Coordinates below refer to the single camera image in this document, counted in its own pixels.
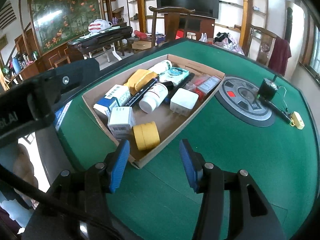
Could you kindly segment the green felt game table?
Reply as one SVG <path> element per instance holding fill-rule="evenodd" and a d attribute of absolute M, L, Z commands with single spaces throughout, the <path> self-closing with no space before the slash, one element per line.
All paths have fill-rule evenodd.
<path fill-rule="evenodd" d="M 104 79 L 156 57 L 172 54 L 196 61 L 226 75 L 243 77 L 259 86 L 273 73 L 226 50 L 191 40 L 127 58 L 131 64 Z M 112 213 L 144 239 L 191 239 L 202 195 L 189 187 L 178 152 L 179 141 L 189 140 L 206 161 L 229 172 L 245 169 L 258 184 L 281 222 L 287 239 L 303 224 L 318 195 L 319 149 L 317 126 L 300 90 L 277 78 L 286 88 L 289 111 L 305 124 L 299 130 L 276 118 L 267 128 L 251 126 L 231 115 L 213 97 L 185 129 L 141 170 L 126 166 L 120 188 L 107 194 Z M 77 170 L 102 161 L 116 146 L 101 130 L 82 99 L 73 99 L 58 136 Z"/>

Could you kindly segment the blue and white box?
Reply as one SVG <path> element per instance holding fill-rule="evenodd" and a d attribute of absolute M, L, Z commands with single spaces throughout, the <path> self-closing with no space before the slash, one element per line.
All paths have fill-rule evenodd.
<path fill-rule="evenodd" d="M 116 97 L 112 98 L 101 98 L 99 101 L 97 101 L 93 108 L 98 111 L 99 113 L 110 117 L 110 114 L 112 112 L 112 109 L 114 107 L 119 107 L 119 103 Z"/>

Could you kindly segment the white barcode box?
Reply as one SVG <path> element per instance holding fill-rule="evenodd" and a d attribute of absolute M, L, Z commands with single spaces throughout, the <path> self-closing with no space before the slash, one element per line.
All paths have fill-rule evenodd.
<path fill-rule="evenodd" d="M 132 128 L 136 125 L 132 107 L 114 107 L 108 119 L 108 129 L 117 139 L 126 139 L 132 135 Z"/>

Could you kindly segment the white green-striped box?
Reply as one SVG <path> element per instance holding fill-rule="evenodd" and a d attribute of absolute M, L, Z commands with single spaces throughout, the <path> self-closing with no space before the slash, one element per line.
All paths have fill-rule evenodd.
<path fill-rule="evenodd" d="M 114 85 L 106 94 L 106 99 L 116 98 L 119 106 L 124 106 L 130 99 L 131 94 L 127 86 Z"/>

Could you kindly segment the black piano keyboard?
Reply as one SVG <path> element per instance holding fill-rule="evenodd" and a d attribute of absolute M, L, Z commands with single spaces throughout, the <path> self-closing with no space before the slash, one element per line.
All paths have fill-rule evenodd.
<path fill-rule="evenodd" d="M 116 52 L 116 43 L 119 42 L 122 55 L 124 55 L 123 40 L 127 40 L 132 37 L 133 29 L 131 26 L 115 26 L 106 30 L 100 31 L 95 34 L 87 34 L 80 36 L 74 40 L 69 41 L 68 48 L 70 50 L 78 50 L 84 57 L 84 59 L 92 58 L 92 53 L 98 49 L 102 49 L 105 55 L 108 57 L 107 46 L 110 46 L 112 55 L 121 61 L 122 58 Z"/>

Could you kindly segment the flower painting screen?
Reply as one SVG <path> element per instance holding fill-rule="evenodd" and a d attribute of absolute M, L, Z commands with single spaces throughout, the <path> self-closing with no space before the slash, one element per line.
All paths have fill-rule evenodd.
<path fill-rule="evenodd" d="M 79 35 L 101 18 L 100 0 L 28 0 L 37 45 L 46 53 Z"/>

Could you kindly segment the yellow tape roll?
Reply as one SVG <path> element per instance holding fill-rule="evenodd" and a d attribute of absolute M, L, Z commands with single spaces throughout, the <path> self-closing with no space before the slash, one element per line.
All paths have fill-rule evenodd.
<path fill-rule="evenodd" d="M 140 151 L 151 150 L 160 144 L 160 137 L 154 121 L 133 126 L 133 134 Z"/>

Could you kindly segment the white red plastic bag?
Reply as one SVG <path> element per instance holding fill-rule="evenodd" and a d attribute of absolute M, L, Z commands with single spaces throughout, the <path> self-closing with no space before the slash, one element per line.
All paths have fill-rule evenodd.
<path fill-rule="evenodd" d="M 108 21 L 102 20 L 102 19 L 97 19 L 94 22 L 89 24 L 88 31 L 91 34 L 94 34 L 94 33 L 98 33 L 103 30 L 106 30 L 112 26 L 113 26 L 113 24 L 111 22 L 108 22 Z"/>

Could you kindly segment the round grey table hub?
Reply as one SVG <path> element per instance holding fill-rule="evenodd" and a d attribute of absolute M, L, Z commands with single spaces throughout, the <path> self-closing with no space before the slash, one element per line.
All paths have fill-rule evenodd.
<path fill-rule="evenodd" d="M 275 114 L 257 99 L 258 87 L 236 76 L 226 76 L 215 97 L 229 113 L 256 127 L 274 124 Z"/>

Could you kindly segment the white pill bottle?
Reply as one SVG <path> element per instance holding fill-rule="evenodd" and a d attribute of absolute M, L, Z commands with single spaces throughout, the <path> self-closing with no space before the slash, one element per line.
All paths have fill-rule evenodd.
<path fill-rule="evenodd" d="M 168 89 L 162 83 L 154 84 L 139 102 L 139 107 L 147 114 L 152 113 L 168 95 Z"/>

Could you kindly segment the black cube device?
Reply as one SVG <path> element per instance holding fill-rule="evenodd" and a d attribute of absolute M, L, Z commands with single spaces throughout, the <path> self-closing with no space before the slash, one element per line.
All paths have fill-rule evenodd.
<path fill-rule="evenodd" d="M 272 80 L 264 78 L 260 88 L 258 90 L 258 95 L 265 100 L 271 101 L 276 92 L 278 91 L 278 86 L 275 83 L 277 76 L 275 75 Z"/>

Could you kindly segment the white square charger box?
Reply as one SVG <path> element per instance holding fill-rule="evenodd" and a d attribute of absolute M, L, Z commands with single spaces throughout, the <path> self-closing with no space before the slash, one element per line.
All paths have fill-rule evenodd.
<path fill-rule="evenodd" d="M 189 116 L 198 98 L 198 94 L 179 88 L 170 100 L 170 110 L 179 115 Z"/>

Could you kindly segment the white tube bottle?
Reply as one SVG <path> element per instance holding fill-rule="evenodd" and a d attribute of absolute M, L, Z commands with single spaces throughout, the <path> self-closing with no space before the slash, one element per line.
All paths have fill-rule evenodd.
<path fill-rule="evenodd" d="M 149 71 L 156 73 L 157 75 L 161 75 L 167 70 L 169 70 L 172 67 L 172 62 L 169 60 L 163 60 L 151 68 L 149 68 Z"/>

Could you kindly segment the red clear packet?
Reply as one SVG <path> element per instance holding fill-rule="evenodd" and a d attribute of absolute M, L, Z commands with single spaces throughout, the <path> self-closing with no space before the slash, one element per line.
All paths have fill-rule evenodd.
<path fill-rule="evenodd" d="M 204 74 L 195 76 L 184 86 L 184 89 L 196 93 L 199 96 L 199 101 L 203 101 L 217 87 L 221 80 L 216 75 L 210 76 Z"/>

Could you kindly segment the maroon hanging garment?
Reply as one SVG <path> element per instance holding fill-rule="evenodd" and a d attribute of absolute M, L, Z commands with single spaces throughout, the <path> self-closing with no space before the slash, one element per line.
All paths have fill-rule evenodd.
<path fill-rule="evenodd" d="M 274 72 L 285 75 L 288 59 L 291 57 L 290 44 L 287 40 L 277 37 L 268 63 L 268 68 Z"/>

